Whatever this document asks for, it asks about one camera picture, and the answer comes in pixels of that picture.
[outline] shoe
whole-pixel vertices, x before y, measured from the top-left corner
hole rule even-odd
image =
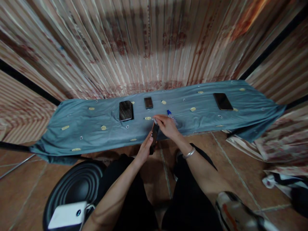
[[[179,151],[177,154],[176,154],[176,162],[178,162],[178,158],[179,156],[181,156],[180,158],[183,158],[183,153],[181,151]],[[175,174],[173,174],[173,178],[175,179],[175,181],[177,181],[179,178],[177,178],[177,176]]]

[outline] blue cloth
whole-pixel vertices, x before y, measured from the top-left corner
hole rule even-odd
[[[225,93],[235,110],[219,110],[213,93]],[[144,97],[152,97],[154,108],[150,111],[145,109]],[[134,120],[120,122],[119,103],[126,100],[134,102]],[[183,135],[248,127],[237,135],[253,142],[283,114],[285,107],[267,99],[243,80],[203,83],[121,98],[69,99],[59,105],[47,132],[30,150],[66,156],[140,144],[153,126],[153,121],[145,118],[167,115],[167,110],[172,112]],[[159,132],[158,140],[165,138]]]

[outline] plastic bottle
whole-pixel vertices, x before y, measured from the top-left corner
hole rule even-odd
[[[178,123],[176,122],[176,120],[175,120],[174,116],[172,115],[171,111],[167,110],[167,113],[168,113],[168,117],[171,118],[171,119],[173,119],[175,125],[177,126]]]

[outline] small phone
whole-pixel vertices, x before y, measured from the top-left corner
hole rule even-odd
[[[152,97],[145,97],[144,98],[144,105],[145,105],[145,109],[153,108]]]
[[[120,121],[133,120],[133,105],[129,100],[120,102],[119,118]]]
[[[151,134],[151,137],[153,137],[153,142],[150,146],[150,155],[153,155],[154,153],[158,131],[159,131],[159,126],[155,124],[154,122],[153,127],[152,127],[152,134]]]
[[[225,93],[214,93],[213,95],[220,110],[233,111],[233,107]]]

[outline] black pants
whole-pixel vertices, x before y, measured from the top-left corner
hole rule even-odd
[[[191,144],[216,169],[208,155]],[[112,162],[100,180],[96,204],[103,198],[114,181],[133,161],[122,154]],[[222,231],[218,215],[209,199],[204,195],[182,157],[174,167],[178,177],[172,202],[167,209],[162,230],[219,230]],[[154,230],[158,229],[154,208],[148,201],[140,173],[135,177],[114,230]]]

